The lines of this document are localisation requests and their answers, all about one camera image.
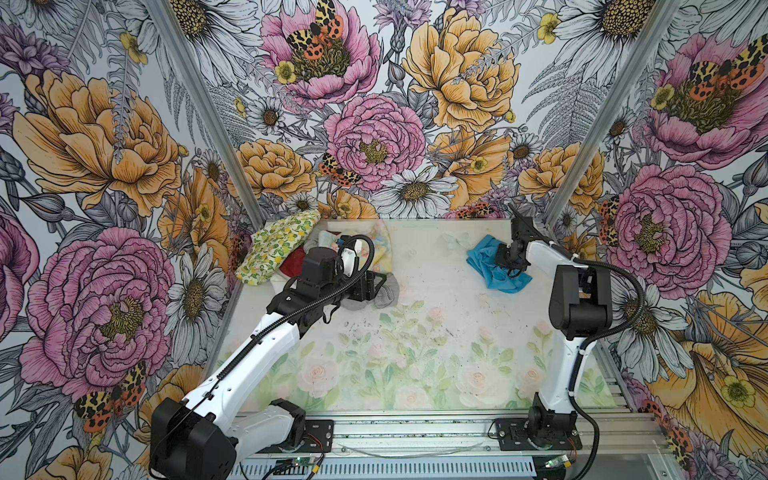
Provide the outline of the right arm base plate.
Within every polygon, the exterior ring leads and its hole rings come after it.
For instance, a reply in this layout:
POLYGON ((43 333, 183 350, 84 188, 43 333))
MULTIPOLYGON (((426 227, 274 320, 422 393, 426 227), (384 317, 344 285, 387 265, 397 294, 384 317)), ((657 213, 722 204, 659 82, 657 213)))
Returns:
POLYGON ((578 433, 542 429, 536 433, 524 417, 501 417, 492 421, 486 435, 498 443, 501 451, 576 451, 583 445, 578 433))

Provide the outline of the aluminium frame post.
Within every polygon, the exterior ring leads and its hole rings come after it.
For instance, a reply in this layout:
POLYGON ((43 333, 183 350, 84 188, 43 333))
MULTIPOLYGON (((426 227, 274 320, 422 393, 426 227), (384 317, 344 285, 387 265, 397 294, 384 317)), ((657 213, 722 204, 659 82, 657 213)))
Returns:
POLYGON ((618 68, 614 84, 609 89, 605 101, 600 105, 595 121, 545 213, 544 222, 547 228, 554 227, 557 217, 575 193, 594 156, 598 153, 604 135, 621 109, 623 100, 636 85, 649 58, 657 52, 658 45, 672 23, 680 4, 678 0, 655 2, 646 26, 640 31, 637 41, 629 51, 626 64, 618 68))
POLYGON ((266 223, 265 216, 237 159, 235 148, 210 96, 205 79, 195 64, 170 3, 168 1, 149 1, 147 9, 173 60, 174 68, 185 84, 188 94, 211 136, 213 145, 230 175, 252 226, 256 230, 261 230, 266 223))

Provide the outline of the teal cloth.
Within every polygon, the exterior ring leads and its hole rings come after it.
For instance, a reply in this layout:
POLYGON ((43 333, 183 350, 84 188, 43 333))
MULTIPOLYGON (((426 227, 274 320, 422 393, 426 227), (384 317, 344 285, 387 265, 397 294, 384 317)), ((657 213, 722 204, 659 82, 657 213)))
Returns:
POLYGON ((481 275, 488 289, 507 294, 518 293, 532 281, 532 277, 519 270, 509 271, 498 266, 495 257, 499 246, 503 243, 486 235, 467 252, 466 262, 481 275))

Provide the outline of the grey cloth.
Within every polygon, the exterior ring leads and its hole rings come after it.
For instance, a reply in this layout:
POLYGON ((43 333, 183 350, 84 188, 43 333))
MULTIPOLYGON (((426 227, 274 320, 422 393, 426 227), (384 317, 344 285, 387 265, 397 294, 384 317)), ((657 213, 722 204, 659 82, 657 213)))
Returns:
POLYGON ((359 311, 367 307, 384 309, 398 303, 400 286, 393 273, 387 273, 386 279, 372 300, 355 301, 349 298, 341 302, 341 307, 349 311, 359 311))

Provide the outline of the lemon print cloth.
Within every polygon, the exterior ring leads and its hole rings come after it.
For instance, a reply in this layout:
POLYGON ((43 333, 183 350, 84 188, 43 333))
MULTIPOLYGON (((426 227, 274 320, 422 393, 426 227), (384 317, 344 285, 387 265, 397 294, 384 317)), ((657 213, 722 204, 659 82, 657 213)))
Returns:
POLYGON ((321 218, 318 209, 293 214, 265 225, 251 236, 251 249, 235 274, 241 282, 257 286, 271 279, 284 261, 309 237, 321 218))

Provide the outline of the pastel watercolor cloth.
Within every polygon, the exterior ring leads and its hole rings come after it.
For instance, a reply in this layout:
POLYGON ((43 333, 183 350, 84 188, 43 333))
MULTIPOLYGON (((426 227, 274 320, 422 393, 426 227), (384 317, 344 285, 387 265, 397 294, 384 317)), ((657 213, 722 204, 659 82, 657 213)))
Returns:
POLYGON ((342 235, 365 235, 370 238, 375 248, 371 269, 382 274, 393 271, 392 242, 389 230, 382 220, 329 222, 318 232, 318 245, 337 251, 337 241, 342 235))

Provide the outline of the aluminium frame post right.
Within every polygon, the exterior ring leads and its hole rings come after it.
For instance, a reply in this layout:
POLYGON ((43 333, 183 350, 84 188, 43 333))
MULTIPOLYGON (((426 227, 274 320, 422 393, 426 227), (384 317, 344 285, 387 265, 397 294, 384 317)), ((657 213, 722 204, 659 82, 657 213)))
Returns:
POLYGON ((614 84, 609 89, 605 101, 600 105, 595 121, 545 213, 544 222, 547 228, 554 227, 557 217, 575 193, 594 156, 598 153, 604 135, 621 109, 623 100, 636 85, 649 58, 657 52, 658 45, 672 23, 680 4, 678 0, 655 2, 646 26, 640 31, 637 41, 629 51, 626 64, 618 68, 614 84))

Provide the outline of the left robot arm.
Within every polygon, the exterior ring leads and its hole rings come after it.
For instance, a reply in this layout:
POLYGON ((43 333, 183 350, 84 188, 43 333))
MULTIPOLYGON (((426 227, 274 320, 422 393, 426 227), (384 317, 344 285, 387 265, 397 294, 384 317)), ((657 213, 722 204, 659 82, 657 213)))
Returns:
POLYGON ((306 412, 277 399, 237 418, 250 393, 317 322, 341 303, 373 300, 386 277, 373 271, 373 241, 344 235, 336 249, 315 247, 302 270, 275 294, 247 339, 198 387, 166 398, 151 417, 148 474, 153 479, 225 479, 247 457, 296 451, 310 439, 306 412))

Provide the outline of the aluminium front rail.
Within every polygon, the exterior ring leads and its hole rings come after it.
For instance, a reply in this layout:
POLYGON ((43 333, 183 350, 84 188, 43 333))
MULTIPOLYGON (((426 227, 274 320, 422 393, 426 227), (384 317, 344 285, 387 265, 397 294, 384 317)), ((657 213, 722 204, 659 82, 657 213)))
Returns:
MULTIPOLYGON (((589 409, 599 424, 598 453, 655 454, 669 448, 649 414, 618 408, 589 409)), ((382 455, 500 455, 498 441, 488 437, 492 421, 524 418, 525 410, 350 411, 311 412, 309 420, 334 422, 332 454, 382 455)))

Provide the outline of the red cloth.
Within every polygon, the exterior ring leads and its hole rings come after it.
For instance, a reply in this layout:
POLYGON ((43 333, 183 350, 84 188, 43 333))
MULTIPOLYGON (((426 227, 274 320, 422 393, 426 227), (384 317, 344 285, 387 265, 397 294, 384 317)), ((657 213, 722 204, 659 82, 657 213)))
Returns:
POLYGON ((306 257, 306 252, 303 247, 298 247, 291 252, 288 257, 280 265, 280 272, 288 278, 300 276, 303 269, 303 261, 306 257))

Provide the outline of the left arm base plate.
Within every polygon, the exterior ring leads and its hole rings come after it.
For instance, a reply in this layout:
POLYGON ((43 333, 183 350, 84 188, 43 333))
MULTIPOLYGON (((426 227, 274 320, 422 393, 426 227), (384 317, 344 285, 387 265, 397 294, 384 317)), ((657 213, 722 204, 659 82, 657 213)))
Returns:
POLYGON ((304 424, 304 431, 298 442, 292 444, 286 440, 282 444, 272 445, 261 450, 261 453, 285 454, 320 454, 330 453, 333 446, 335 422, 330 419, 310 419, 304 424))

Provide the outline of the aluminium frame post left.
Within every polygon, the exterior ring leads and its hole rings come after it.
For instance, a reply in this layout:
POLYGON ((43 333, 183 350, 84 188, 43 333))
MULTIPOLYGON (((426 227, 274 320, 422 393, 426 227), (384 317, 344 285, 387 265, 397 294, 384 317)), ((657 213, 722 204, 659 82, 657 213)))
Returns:
POLYGON ((265 216, 237 159, 235 148, 210 96, 205 79, 195 64, 170 3, 168 1, 149 1, 147 9, 173 60, 174 68, 185 84, 188 94, 211 136, 213 145, 230 175, 252 226, 256 230, 261 230, 266 223, 265 216))

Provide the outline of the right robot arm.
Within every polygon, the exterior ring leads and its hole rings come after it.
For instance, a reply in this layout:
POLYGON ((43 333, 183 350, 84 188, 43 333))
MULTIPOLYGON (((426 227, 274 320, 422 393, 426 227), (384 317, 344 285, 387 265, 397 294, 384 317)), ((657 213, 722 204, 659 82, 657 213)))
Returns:
POLYGON ((612 324, 611 274, 545 237, 531 217, 517 210, 512 211, 511 234, 511 241, 497 248, 494 262, 513 278, 531 266, 552 278, 548 318, 560 334, 546 378, 529 408, 526 436, 538 449, 566 446, 574 438, 578 413, 572 402, 593 338, 612 324))

